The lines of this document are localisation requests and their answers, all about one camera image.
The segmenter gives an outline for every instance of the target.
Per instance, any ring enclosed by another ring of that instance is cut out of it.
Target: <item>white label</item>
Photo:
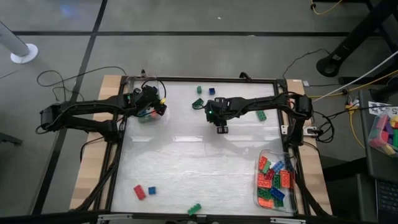
[[[387,107],[379,107],[379,108],[369,108],[369,113],[373,114],[373,115],[380,115],[381,113],[385,112],[385,110],[391,108],[391,110],[389,111],[389,116],[393,117],[393,116],[397,116],[398,115],[398,108],[396,107],[390,107],[389,104],[387,103],[378,103],[378,102],[372,102],[369,101],[368,102],[369,107],[372,106],[387,106]]]

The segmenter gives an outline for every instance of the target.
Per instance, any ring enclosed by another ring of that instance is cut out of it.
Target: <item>plastic bin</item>
[[[296,158],[289,153],[261,151],[256,162],[254,202],[265,209],[295,213],[297,211],[294,194],[295,165]],[[283,194],[282,200],[278,198],[278,192]]]
[[[368,144],[388,156],[398,157],[398,114],[395,108],[375,117]]]

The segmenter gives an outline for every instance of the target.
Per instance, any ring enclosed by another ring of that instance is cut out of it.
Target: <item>keyboard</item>
[[[378,210],[398,214],[398,185],[377,180]]]

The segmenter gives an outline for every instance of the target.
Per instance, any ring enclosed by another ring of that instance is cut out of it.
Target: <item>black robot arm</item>
[[[293,118],[288,128],[288,141],[292,146],[303,145],[303,126],[312,116],[311,99],[296,93],[281,93],[277,96],[244,99],[241,97],[215,98],[205,105],[206,119],[217,126],[217,133],[228,133],[227,120],[238,118],[249,111],[279,109]]]
[[[63,128],[73,128],[86,132],[98,132],[104,136],[105,141],[117,142],[119,131],[115,121],[100,122],[74,116],[104,112],[125,116],[140,116],[148,108],[153,108],[154,113],[163,115],[166,107],[164,100],[159,99],[156,87],[146,85],[142,88],[142,91],[136,88],[132,93],[111,96],[106,100],[76,103],[66,101],[61,104],[53,104],[40,112],[41,125],[37,130],[42,128],[45,131],[43,133],[46,133]]]

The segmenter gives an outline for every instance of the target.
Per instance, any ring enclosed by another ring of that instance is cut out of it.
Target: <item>gray floor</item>
[[[11,30],[91,31],[100,0],[0,1],[0,21]],[[309,0],[249,1],[108,1],[100,31],[268,31],[268,32],[348,32],[368,13],[362,4],[342,4],[325,16],[309,10]],[[318,4],[327,9],[331,4]],[[14,65],[9,52],[0,47],[0,131],[24,140],[22,146],[0,146],[0,216],[30,213],[40,178],[50,155],[54,133],[36,135],[38,112],[56,103],[51,88],[36,84],[37,75],[48,69],[64,78],[78,73],[89,36],[21,36],[40,49],[38,59],[27,65]],[[120,66],[135,75],[142,68],[158,76],[237,77],[245,71],[253,78],[281,78],[297,57],[319,48],[333,50],[342,37],[220,37],[220,36],[98,36],[87,70]],[[341,76],[359,76],[390,55],[385,42],[370,38],[341,68]],[[311,84],[336,83],[315,70],[324,52],[298,61],[287,78],[309,80]],[[84,77],[81,93],[96,99],[103,75],[121,74],[101,70]],[[57,81],[46,75],[43,82]],[[67,82],[71,88],[74,81]],[[334,87],[306,88],[308,95],[321,95]],[[61,91],[56,92],[62,100]],[[332,114],[344,109],[345,98],[327,98],[314,104],[315,110]],[[348,115],[334,120],[338,132],[330,144],[318,144],[324,166],[364,156],[349,130]],[[361,136],[359,114],[355,127]],[[79,150],[86,134],[68,131],[44,212],[68,210],[79,169]]]

